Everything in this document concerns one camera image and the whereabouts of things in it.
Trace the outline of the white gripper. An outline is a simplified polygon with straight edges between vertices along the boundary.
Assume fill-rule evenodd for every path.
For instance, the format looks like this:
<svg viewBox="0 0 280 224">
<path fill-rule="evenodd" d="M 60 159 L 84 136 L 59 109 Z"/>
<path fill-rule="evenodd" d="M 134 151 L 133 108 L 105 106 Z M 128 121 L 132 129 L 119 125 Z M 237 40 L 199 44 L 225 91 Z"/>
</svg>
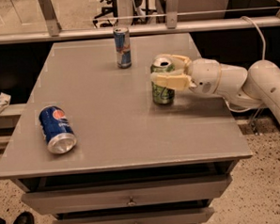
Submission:
<svg viewBox="0 0 280 224">
<path fill-rule="evenodd" d="M 218 87 L 221 65 L 211 59 L 192 61 L 187 56 L 158 55 L 152 61 L 150 80 L 162 88 L 183 91 L 186 88 L 196 94 L 213 94 Z"/>
</svg>

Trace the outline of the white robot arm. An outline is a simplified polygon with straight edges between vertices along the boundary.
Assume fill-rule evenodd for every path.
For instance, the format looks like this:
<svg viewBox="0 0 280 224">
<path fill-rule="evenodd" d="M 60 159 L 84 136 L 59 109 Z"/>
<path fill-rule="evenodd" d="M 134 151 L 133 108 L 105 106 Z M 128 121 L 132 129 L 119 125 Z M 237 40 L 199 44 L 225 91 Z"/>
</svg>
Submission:
<svg viewBox="0 0 280 224">
<path fill-rule="evenodd" d="M 222 96 L 233 112 L 239 107 L 265 106 L 280 124 L 280 68 L 268 60 L 261 59 L 245 69 L 202 57 L 191 60 L 187 56 L 165 54 L 156 56 L 154 63 L 160 68 L 175 67 L 172 72 L 153 72 L 150 80 L 155 85 Z"/>
</svg>

